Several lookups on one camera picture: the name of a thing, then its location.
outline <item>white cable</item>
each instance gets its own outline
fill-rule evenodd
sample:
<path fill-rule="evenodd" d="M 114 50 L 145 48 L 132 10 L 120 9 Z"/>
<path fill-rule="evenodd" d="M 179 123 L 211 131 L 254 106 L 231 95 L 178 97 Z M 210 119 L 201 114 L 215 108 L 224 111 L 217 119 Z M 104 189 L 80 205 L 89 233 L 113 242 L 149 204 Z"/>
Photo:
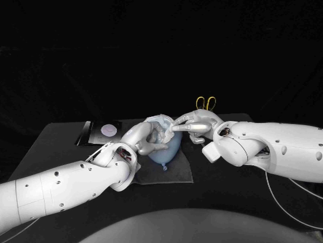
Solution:
<path fill-rule="evenodd" d="M 6 243 L 11 239 L 14 239 L 34 224 L 35 224 L 35 222 L 40 220 L 41 218 L 38 218 L 28 226 L 27 226 L 27 228 L 21 231 L 21 232 L 18 232 L 18 234 L 15 234 L 9 239 L 6 239 L 2 243 Z"/>
<path fill-rule="evenodd" d="M 322 196 L 319 196 L 318 194 L 315 194 L 312 191 L 309 191 L 299 183 L 295 182 L 295 180 L 290 179 L 290 181 L 308 192 L 310 193 L 313 196 L 316 196 L 318 198 L 323 199 Z"/>
<path fill-rule="evenodd" d="M 273 190 L 272 190 L 272 186 L 270 186 L 270 182 L 269 182 L 269 176 L 267 176 L 267 172 L 266 172 L 266 179 L 267 179 L 267 185 L 269 185 L 269 189 L 270 189 L 270 191 L 272 191 L 272 195 L 273 195 L 273 198 L 274 198 L 274 201 L 276 201 L 276 203 L 279 204 L 279 206 L 280 206 L 280 208 L 283 209 L 283 211 L 286 212 L 286 214 L 297 221 L 297 222 L 300 222 L 302 224 L 305 224 L 306 226 L 309 226 L 309 227 L 312 227 L 312 228 L 315 228 L 315 229 L 321 229 L 321 230 L 323 230 L 323 228 L 319 228 L 319 227 L 316 227 L 316 226 L 312 226 L 312 225 L 309 225 L 309 224 L 306 224 L 306 223 L 303 223 L 286 210 L 285 210 L 285 208 L 282 207 L 282 205 L 280 205 L 280 203 L 279 203 L 279 201 L 277 201 L 277 199 L 276 199 L 276 197 L 274 197 L 274 194 L 273 194 Z"/>

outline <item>black table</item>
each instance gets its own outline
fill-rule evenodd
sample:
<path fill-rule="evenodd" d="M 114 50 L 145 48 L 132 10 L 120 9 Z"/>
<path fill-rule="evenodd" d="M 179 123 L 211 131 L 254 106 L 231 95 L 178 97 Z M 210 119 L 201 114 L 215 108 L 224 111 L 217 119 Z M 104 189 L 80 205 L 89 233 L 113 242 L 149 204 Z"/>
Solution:
<path fill-rule="evenodd" d="M 221 114 L 220 117 L 224 121 L 253 121 L 247 114 Z M 129 130 L 125 121 L 127 120 L 122 120 L 123 132 Z M 11 181 L 87 159 L 100 146 L 74 145 L 84 123 L 51 123 L 45 127 Z M 9 242 L 80 242 L 103 227 L 132 216 L 179 208 L 228 210 L 272 220 L 299 231 L 315 231 L 282 211 L 260 168 L 236 167 L 223 158 L 211 164 L 202 155 L 202 146 L 191 142 L 187 132 L 181 147 L 189 160 L 195 183 L 133 184 L 123 192 L 116 192 L 109 187 L 90 202 L 41 218 Z M 290 213 L 308 223 L 323 227 L 323 207 L 319 201 L 287 178 L 270 175 L 270 180 L 276 197 L 289 207 Z M 31 222 L 14 228 L 0 240 L 16 234 L 29 224 Z"/>

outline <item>gray mat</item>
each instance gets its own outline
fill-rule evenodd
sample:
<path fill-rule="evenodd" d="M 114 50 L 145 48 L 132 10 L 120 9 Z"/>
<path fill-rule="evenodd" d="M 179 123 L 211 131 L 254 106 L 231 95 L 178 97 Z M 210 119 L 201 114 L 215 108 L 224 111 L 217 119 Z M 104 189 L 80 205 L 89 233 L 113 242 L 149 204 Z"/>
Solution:
<path fill-rule="evenodd" d="M 122 133 L 126 134 L 129 129 L 143 121 L 143 119 L 133 119 L 127 121 L 122 120 Z M 163 171 L 163 166 L 155 163 L 149 156 L 139 155 L 138 162 L 140 163 L 142 168 L 135 175 L 132 183 L 138 183 L 140 185 L 162 183 L 194 183 L 189 161 L 181 148 L 175 158 L 166 164 L 166 171 Z"/>

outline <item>scissors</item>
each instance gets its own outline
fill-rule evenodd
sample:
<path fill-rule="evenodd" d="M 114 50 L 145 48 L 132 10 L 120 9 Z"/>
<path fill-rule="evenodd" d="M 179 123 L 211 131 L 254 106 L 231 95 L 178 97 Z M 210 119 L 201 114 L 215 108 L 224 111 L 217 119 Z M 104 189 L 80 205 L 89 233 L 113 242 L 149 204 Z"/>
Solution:
<path fill-rule="evenodd" d="M 201 99 L 204 100 L 204 106 L 202 106 L 202 108 L 198 107 L 198 101 L 199 101 Z M 210 109 L 211 99 L 214 99 L 215 104 L 214 104 L 212 108 Z M 207 110 L 208 110 L 208 111 L 212 111 L 214 108 L 215 108 L 215 105 L 217 105 L 217 98 L 212 96 L 212 97 L 208 99 Z M 202 96 L 199 96 L 198 99 L 197 99 L 197 109 L 205 109 L 205 98 L 204 98 Z"/>

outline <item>black background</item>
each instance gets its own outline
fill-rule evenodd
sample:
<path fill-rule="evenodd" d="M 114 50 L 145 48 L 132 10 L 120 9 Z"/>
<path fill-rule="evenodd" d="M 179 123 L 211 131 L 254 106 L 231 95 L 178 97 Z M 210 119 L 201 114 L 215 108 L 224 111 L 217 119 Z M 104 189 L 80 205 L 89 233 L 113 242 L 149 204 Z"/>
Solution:
<path fill-rule="evenodd" d="M 0 182 L 48 123 L 181 116 L 198 96 L 323 128 L 323 1 L 0 1 Z"/>

